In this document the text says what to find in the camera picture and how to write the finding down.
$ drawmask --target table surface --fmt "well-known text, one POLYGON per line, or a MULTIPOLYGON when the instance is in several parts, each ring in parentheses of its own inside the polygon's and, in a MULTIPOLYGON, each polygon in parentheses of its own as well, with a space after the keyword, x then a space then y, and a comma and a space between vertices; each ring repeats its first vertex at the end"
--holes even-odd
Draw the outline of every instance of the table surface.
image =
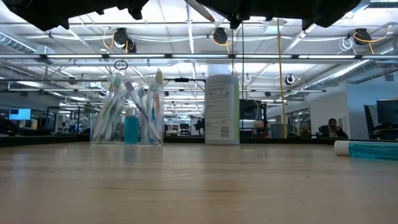
POLYGON ((397 223, 398 161, 331 146, 0 148, 0 223, 397 223))

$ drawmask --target ceiling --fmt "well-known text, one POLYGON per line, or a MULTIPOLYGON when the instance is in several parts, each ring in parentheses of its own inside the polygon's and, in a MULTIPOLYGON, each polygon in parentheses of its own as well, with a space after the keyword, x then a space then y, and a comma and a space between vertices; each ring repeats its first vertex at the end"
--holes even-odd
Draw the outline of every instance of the ceiling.
MULTIPOLYGON (((30 25, 25 20, 16 16, 0 1, 0 32, 6 32, 13 37, 18 38, 28 46, 44 45, 51 48, 55 54, 105 54, 108 51, 111 54, 123 53, 121 49, 113 47, 107 49, 103 43, 103 37, 108 45, 111 45, 111 34, 118 27, 126 27, 129 35, 133 37, 137 45, 138 54, 176 54, 176 53, 212 53, 227 54, 226 46, 216 45, 211 36, 207 38, 215 29, 215 25, 208 22, 199 13, 190 8, 189 17, 192 23, 192 41, 188 33, 188 14, 187 5, 183 0, 150 0, 143 8, 143 20, 135 21, 127 10, 119 11, 116 8, 105 10, 105 14, 100 16, 97 13, 90 13, 80 17, 71 18, 70 31, 58 27, 47 32, 30 25)), ((213 13, 217 22, 222 22, 222 18, 213 13)), ((370 54, 369 47, 354 45, 353 50, 342 51, 340 45, 342 39, 347 34, 353 33, 356 28, 366 28, 373 39, 379 39, 386 34, 386 24, 392 25, 389 29, 389 35, 374 44, 377 49, 379 45, 391 40, 398 31, 395 21, 398 21, 398 10, 395 9, 365 9, 354 15, 347 15, 337 21, 331 27, 315 27, 304 38, 297 43, 294 39, 302 34, 301 20, 283 19, 281 20, 281 46, 284 54, 370 54)), ((228 21, 221 23, 221 27, 226 29, 229 36, 229 42, 232 39, 232 33, 236 33, 234 42, 229 46, 231 54, 277 54, 278 40, 276 21, 265 22, 263 19, 253 18, 245 21, 244 25, 237 30, 230 30, 228 21)), ((0 45, 0 54, 20 54, 9 47, 0 45)), ((45 72, 44 67, 24 67, 20 62, 13 65, 13 61, 8 61, 7 66, 23 68, 26 72, 40 73, 45 72)), ((194 64, 197 78, 205 78, 207 65, 214 63, 210 61, 201 61, 194 64)), ((228 62, 232 71, 232 61, 228 62)), ((279 89, 279 65, 277 63, 267 64, 261 62, 242 64, 239 60, 234 63, 235 73, 244 73, 253 76, 253 81, 246 87, 250 88, 272 88, 279 89)), ((293 74, 300 77, 297 82, 310 82, 325 71, 337 66, 338 63, 283 63, 282 75, 293 74)), ((63 77, 84 77, 84 78, 106 78, 109 72, 105 66, 97 67, 64 67, 57 71, 59 67, 48 67, 53 78, 63 77)), ((187 77, 193 78, 193 64, 190 62, 180 62, 172 66, 136 66, 137 70, 145 77, 156 73, 160 68, 164 76, 168 78, 187 77)), ((127 75, 140 77, 137 70, 129 68, 127 75)), ((138 84, 145 83, 141 78, 134 78, 138 84)), ((68 88, 68 84, 62 84, 62 87, 68 88)), ((170 82, 167 87, 188 88, 182 83, 170 82)), ((253 93, 254 96, 264 96, 263 93, 253 93)), ((172 93, 170 97, 183 96, 172 93)), ((196 93, 196 97, 203 96, 202 93, 196 93)))

